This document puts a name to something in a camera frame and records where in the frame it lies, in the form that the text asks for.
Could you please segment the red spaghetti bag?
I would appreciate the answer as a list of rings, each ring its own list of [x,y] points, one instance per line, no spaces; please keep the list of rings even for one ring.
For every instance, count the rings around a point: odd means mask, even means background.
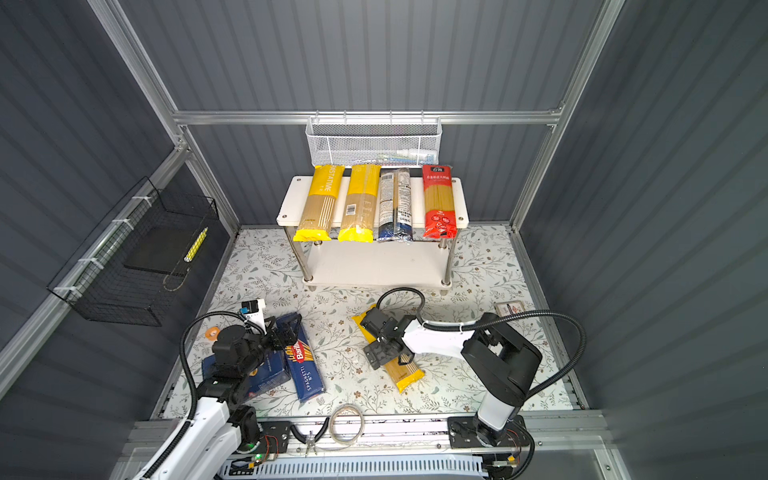
[[[452,180],[449,166],[422,167],[426,238],[452,239],[457,235]]]

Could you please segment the clear blue spaghetti bag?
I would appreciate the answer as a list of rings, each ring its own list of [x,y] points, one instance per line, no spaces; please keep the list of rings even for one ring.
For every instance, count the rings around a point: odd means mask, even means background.
[[[401,168],[383,173],[379,180],[378,242],[413,240],[411,177]]]

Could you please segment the yellow Pastatime bag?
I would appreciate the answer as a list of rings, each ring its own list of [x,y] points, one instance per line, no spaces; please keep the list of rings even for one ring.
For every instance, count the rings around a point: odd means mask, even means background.
[[[345,168],[323,165],[314,170],[294,242],[329,241],[331,221]]]
[[[360,315],[353,316],[352,319],[358,326],[366,341],[371,344],[375,341],[375,337],[362,326],[362,320],[364,316],[365,314],[362,313]],[[400,394],[403,394],[408,386],[416,383],[424,377],[424,372],[416,365],[415,362],[411,362],[408,365],[400,365],[398,359],[393,359],[384,364],[383,368],[386,370],[388,376],[396,385]]]
[[[338,234],[340,242],[372,243],[381,167],[355,165],[345,199],[344,215]]]

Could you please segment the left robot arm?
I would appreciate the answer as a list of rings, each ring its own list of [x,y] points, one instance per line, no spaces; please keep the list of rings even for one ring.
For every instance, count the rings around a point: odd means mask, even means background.
[[[220,331],[214,343],[213,373],[196,383],[186,353],[193,327],[215,316],[238,321]],[[250,374],[270,352],[284,353],[296,343],[302,323],[298,313],[284,322],[270,317],[264,325],[244,313],[211,311],[195,318],[179,342],[179,357],[190,387],[191,406],[186,417],[153,457],[135,475],[137,479],[214,479],[232,455],[250,463],[264,463],[287,451],[287,422],[262,425],[255,408],[246,403]]]

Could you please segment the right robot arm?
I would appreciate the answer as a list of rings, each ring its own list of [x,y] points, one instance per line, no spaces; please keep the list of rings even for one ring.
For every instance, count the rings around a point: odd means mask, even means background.
[[[399,319],[382,309],[388,296],[409,292],[417,295],[419,305],[413,315]],[[410,364],[420,354],[435,354],[461,359],[468,364],[485,387],[486,393],[472,417],[451,417],[449,433],[454,448],[497,447],[505,442],[521,447],[532,442],[524,432],[519,411],[539,392],[561,380],[574,369],[587,346],[585,328],[570,315],[551,310],[529,310],[499,316],[486,312],[469,323],[430,322],[423,318],[425,295],[413,287],[396,287],[379,297],[376,305],[362,315],[360,327],[373,337],[365,356],[373,369],[395,360]],[[537,317],[560,319],[578,332],[576,352],[564,366],[547,380],[534,385],[543,354],[512,323]]]

